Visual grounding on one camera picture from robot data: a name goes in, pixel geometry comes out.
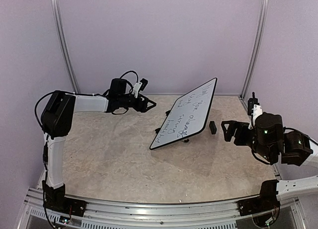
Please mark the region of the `small whiteboard with wire stand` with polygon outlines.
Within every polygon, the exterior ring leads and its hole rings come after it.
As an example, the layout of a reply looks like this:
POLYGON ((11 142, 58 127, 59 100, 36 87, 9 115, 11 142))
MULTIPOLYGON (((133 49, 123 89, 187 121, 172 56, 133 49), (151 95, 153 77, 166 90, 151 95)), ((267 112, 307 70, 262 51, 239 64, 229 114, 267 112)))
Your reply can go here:
POLYGON ((201 133, 208 121, 216 85, 215 77, 179 97, 149 149, 156 150, 201 133))

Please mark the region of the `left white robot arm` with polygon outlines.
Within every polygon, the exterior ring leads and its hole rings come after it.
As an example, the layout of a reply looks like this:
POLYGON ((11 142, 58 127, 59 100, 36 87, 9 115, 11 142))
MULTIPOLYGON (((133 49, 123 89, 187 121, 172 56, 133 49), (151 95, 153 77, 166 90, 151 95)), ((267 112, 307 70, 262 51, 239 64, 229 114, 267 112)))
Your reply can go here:
POLYGON ((141 94, 148 84, 145 78, 131 84, 123 76, 114 78, 110 88, 103 94, 80 94, 55 90, 47 94, 49 100, 41 114, 36 116, 44 133, 43 163, 45 179, 43 182, 44 203, 63 212, 70 206, 65 196, 63 181, 63 149, 69 134, 73 115, 79 112, 103 112, 115 114, 123 108, 145 113, 156 103, 141 94))

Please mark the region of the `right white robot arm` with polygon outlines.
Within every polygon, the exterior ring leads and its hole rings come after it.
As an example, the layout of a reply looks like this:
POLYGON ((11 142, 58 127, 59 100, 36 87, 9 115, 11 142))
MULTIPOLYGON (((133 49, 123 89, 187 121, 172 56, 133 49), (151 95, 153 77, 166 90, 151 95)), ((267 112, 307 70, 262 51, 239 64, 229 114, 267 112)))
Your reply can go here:
MULTIPOLYGON (((317 142, 298 130, 284 127, 280 115, 266 112, 253 114, 251 123, 230 120, 223 121, 221 127, 225 141, 233 141, 236 146, 250 147, 253 157, 261 163, 318 165, 317 142)), ((274 199, 280 201, 317 191, 317 176, 296 180, 267 180, 261 185, 260 196, 255 198, 254 207, 265 211, 274 199)))

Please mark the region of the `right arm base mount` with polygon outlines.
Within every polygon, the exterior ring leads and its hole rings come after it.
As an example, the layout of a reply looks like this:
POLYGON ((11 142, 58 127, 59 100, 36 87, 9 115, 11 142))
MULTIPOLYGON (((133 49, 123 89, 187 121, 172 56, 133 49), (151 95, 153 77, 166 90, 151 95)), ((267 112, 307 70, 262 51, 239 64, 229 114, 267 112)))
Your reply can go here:
POLYGON ((257 196, 237 202, 240 216, 258 214, 280 207, 280 202, 275 196, 257 196))

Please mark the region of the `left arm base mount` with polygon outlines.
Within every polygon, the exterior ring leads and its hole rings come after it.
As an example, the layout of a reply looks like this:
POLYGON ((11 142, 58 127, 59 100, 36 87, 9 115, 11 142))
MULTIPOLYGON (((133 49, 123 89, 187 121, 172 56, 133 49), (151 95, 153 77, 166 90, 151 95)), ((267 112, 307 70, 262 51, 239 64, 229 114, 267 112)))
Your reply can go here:
POLYGON ((69 198, 66 196, 49 197, 44 199, 44 206, 51 211, 67 214, 70 216, 83 217, 87 202, 84 200, 69 198))

